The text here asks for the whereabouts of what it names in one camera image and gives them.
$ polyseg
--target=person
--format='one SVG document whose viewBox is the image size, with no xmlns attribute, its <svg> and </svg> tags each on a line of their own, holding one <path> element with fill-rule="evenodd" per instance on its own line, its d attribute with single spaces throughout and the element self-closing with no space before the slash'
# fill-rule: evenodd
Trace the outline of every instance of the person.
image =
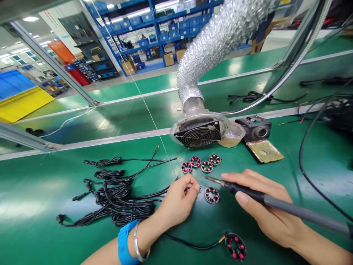
<svg viewBox="0 0 353 265">
<path fill-rule="evenodd" d="M 265 43 L 265 38 L 267 35 L 271 32 L 266 32 L 267 28 L 270 26 L 273 18 L 275 17 L 275 11 L 271 12 L 267 16 L 267 20 L 262 22 L 259 26 L 258 29 L 253 32 L 251 36 L 251 52 L 250 54 L 254 53 L 259 53 L 262 49 L 262 46 L 264 46 Z"/>
<path fill-rule="evenodd" d="M 252 170 L 246 169 L 241 174 L 225 173 L 222 174 L 222 178 L 293 203 L 283 185 Z M 148 252 L 164 232 L 187 219 L 199 189 L 200 185 L 191 174 L 184 175 L 170 185 L 156 212 L 138 225 L 136 238 L 141 256 Z M 351 253 L 310 229 L 300 218 L 280 210 L 264 207 L 242 192 L 237 192 L 235 198 L 240 206 L 256 219 L 260 229 L 267 237 L 282 247 L 291 248 L 310 264 L 353 264 Z M 128 233 L 127 250 L 129 255 L 136 260 L 133 233 L 134 229 Z M 121 264 L 118 256 L 117 238 L 101 247 L 83 262 L 83 265 L 93 264 Z"/>
</svg>

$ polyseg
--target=flexible aluminum duct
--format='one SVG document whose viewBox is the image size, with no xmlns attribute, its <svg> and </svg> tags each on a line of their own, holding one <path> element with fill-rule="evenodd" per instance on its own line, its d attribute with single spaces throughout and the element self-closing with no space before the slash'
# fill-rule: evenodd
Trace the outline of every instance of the flexible aluminum duct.
<svg viewBox="0 0 353 265">
<path fill-rule="evenodd" d="M 267 98 L 269 98 L 273 93 L 275 93 L 283 84 L 285 81 L 287 81 L 287 79 L 292 75 L 292 73 L 295 71 L 295 69 L 298 67 L 298 65 L 301 63 L 301 61 L 304 59 L 305 55 L 308 53 L 308 51 L 310 50 L 311 46 L 313 45 L 313 43 L 316 40 L 317 35 L 319 34 L 322 25 L 325 21 L 325 18 L 327 16 L 327 13 L 330 9 L 332 0 L 326 0 L 324 7 L 322 9 L 322 12 L 320 14 L 320 17 L 318 19 L 318 22 L 316 24 L 315 29 L 311 32 L 310 35 L 310 39 L 308 41 L 307 46 L 305 47 L 305 49 L 303 50 L 302 54 L 299 56 L 299 58 L 294 62 L 294 64 L 292 66 L 290 66 L 290 69 L 287 71 L 286 75 L 279 80 L 276 85 L 267 93 L 264 93 L 264 95 L 259 98 L 258 100 L 254 101 L 253 103 L 247 105 L 246 107 L 237 110 L 237 111 L 232 111 L 232 112 L 217 112 L 218 114 L 222 114 L 222 115 L 234 115 L 234 114 L 238 114 L 240 112 L 246 111 L 258 104 L 260 104 L 261 102 L 265 101 Z"/>
<path fill-rule="evenodd" d="M 225 0 L 182 57 L 176 75 L 181 102 L 203 96 L 197 82 L 264 21 L 278 0 Z"/>
</svg>

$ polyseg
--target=shelving rack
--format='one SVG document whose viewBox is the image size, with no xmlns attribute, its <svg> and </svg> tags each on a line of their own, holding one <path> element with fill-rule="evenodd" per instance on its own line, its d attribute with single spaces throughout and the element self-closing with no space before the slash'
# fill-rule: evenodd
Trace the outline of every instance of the shelving rack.
<svg viewBox="0 0 353 265">
<path fill-rule="evenodd" d="M 149 43 L 146 46 L 136 47 L 136 48 L 133 48 L 133 49 L 128 49 L 128 50 L 119 49 L 119 52 L 122 55 L 124 55 L 124 54 L 134 53 L 134 52 L 137 52 L 139 50 L 145 50 L 145 49 L 149 49 L 151 47 L 158 46 L 160 48 L 160 51 L 161 51 L 161 56 L 162 56 L 162 59 L 163 59 L 164 67 L 166 67 L 165 59 L 164 59 L 164 44 L 172 43 L 174 41 L 181 40 L 183 38 L 189 38 L 189 37 L 196 36 L 201 31 L 201 29 L 199 31 L 197 31 L 197 32 L 189 33 L 188 35 L 179 36 L 179 37 L 176 37 L 176 38 L 170 38 L 168 40 L 161 40 L 160 39 L 161 31 L 160 31 L 159 23 L 167 22 L 167 21 L 170 21 L 170 20 L 174 20 L 174 19 L 177 19 L 177 18 L 180 18 L 180 17 L 184 17 L 184 16 L 187 16 L 187 15 L 192 15 L 192 14 L 199 13 L 199 12 L 206 12 L 206 13 L 209 13 L 210 16 L 212 16 L 214 8 L 216 6 L 219 6 L 219 5 L 223 4 L 223 0 L 209 0 L 208 3 L 205 3 L 203 5 L 200 5 L 200 6 L 191 8 L 191 9 L 187 9 L 187 10 L 184 10 L 184 11 L 181 11 L 181 12 L 177 12 L 177 13 L 174 13 L 174 14 L 169 14 L 169 15 L 166 15 L 166 16 L 163 16 L 163 17 L 156 18 L 155 5 L 163 3 L 163 2 L 166 2 L 166 0 L 130 0 L 130 1 L 123 2 L 121 4 L 115 5 L 114 8 L 109 9 L 109 10 L 108 9 L 99 10 L 99 8 L 95 8 L 93 6 L 93 4 L 94 4 L 93 2 L 91 2 L 90 4 L 87 3 L 87 2 L 84 2 L 86 7 L 87 7 L 87 9 L 88 9 L 88 11 L 90 12 L 91 16 L 93 17 L 96 25 L 98 26 L 98 28 L 102 32 L 102 35 L 104 36 L 104 39 L 107 42 L 108 46 L 110 47 L 112 53 L 115 55 L 115 57 L 117 59 L 117 62 L 119 64 L 120 68 L 122 69 L 122 71 L 124 72 L 125 76 L 127 76 L 127 74 L 124 71 L 120 61 L 118 60 L 118 57 L 120 57 L 120 55 L 119 55 L 119 53 L 115 54 L 115 51 L 111 48 L 109 40 L 107 39 L 107 37 L 109 37 L 109 34 L 107 34 L 107 32 L 105 30 L 103 30 L 103 28 L 98 23 L 96 18 L 101 16 L 103 21 L 104 21 L 104 23 L 106 23 L 106 20 L 111 21 L 111 19 L 113 19 L 113 18 L 121 17 L 121 16 L 127 15 L 127 14 L 132 13 L 132 12 L 136 12 L 136 11 L 139 11 L 139 10 L 142 10 L 142 9 L 145 9 L 145 8 L 150 8 L 151 14 L 152 14 L 152 20 L 151 21 L 144 22 L 144 23 L 141 23 L 141 24 L 138 24 L 138 25 L 132 25 L 129 28 L 122 29 L 120 31 L 112 32 L 111 33 L 112 41 L 116 44 L 116 46 L 119 49 L 119 45 L 117 44 L 116 40 L 114 39 L 114 36 L 117 36 L 119 42 L 121 42 L 120 39 L 119 39 L 119 35 L 126 34 L 128 32 L 132 32 L 132 31 L 136 31 L 136 30 L 139 30 L 139 29 L 142 29 L 142 28 L 147 28 L 147 27 L 152 27 L 153 26 L 155 31 L 156 31 L 157 41 Z"/>
</svg>

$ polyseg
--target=window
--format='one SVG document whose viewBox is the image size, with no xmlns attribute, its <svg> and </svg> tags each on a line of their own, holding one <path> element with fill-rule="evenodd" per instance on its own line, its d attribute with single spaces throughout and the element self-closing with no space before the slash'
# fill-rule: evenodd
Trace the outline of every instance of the window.
<svg viewBox="0 0 353 265">
<path fill-rule="evenodd" d="M 32 52 L 26 52 L 26 54 L 31 57 L 33 61 L 39 61 L 39 58 Z"/>
<path fill-rule="evenodd" d="M 17 55 L 14 55 L 14 56 L 12 56 L 12 58 L 15 60 L 15 61 L 17 61 L 18 63 L 20 63 L 20 64 L 26 64 L 26 62 L 24 61 L 24 60 L 22 60 L 19 56 L 17 56 Z"/>
</svg>

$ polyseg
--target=workbench surface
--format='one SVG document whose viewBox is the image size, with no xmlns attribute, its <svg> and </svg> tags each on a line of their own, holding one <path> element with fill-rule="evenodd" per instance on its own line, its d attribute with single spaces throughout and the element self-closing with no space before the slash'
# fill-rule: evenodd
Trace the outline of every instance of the workbench surface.
<svg viewBox="0 0 353 265">
<path fill-rule="evenodd" d="M 299 146 L 308 121 L 279 125 L 295 117 L 272 119 L 270 141 L 285 156 L 284 160 L 259 165 L 240 143 L 225 148 L 218 143 L 199 149 L 177 145 L 168 135 L 162 140 L 169 158 L 180 160 L 153 167 L 139 174 L 133 182 L 133 194 L 147 195 L 168 186 L 181 176 L 181 163 L 197 155 L 205 160 L 211 153 L 222 158 L 211 176 L 220 178 L 223 172 L 241 172 L 253 169 L 283 184 L 295 204 L 331 217 L 345 220 L 331 205 L 318 195 L 302 176 L 298 165 Z M 93 196 L 81 201 L 72 198 L 86 191 L 84 178 L 94 179 L 96 169 L 84 164 L 84 159 L 99 160 L 120 155 L 123 158 L 150 158 L 160 145 L 156 159 L 168 158 L 159 137 L 144 138 L 99 145 L 50 154 L 0 161 L 0 260 L 7 264 L 77 265 L 99 247 L 117 236 L 119 229 L 110 218 L 87 227 L 62 227 L 56 221 L 58 214 L 77 220 L 99 208 Z M 304 167 L 312 181 L 334 202 L 353 214 L 352 162 L 353 145 L 324 123 L 314 126 L 304 148 Z M 115 168 L 127 174 L 143 168 L 145 162 L 130 161 Z M 187 221 L 169 231 L 195 244 L 209 245 L 225 231 L 238 234 L 247 247 L 244 264 L 302 264 L 300 256 L 268 239 L 257 223 L 238 205 L 233 195 L 215 183 L 205 180 L 201 171 L 193 175 L 202 186 L 213 186 L 220 192 L 220 202 L 212 205 L 199 194 Z M 319 233 L 351 250 L 352 242 L 342 235 L 312 225 Z M 160 238 L 151 249 L 146 264 L 234 264 L 222 243 L 209 251 L 198 251 Z"/>
</svg>

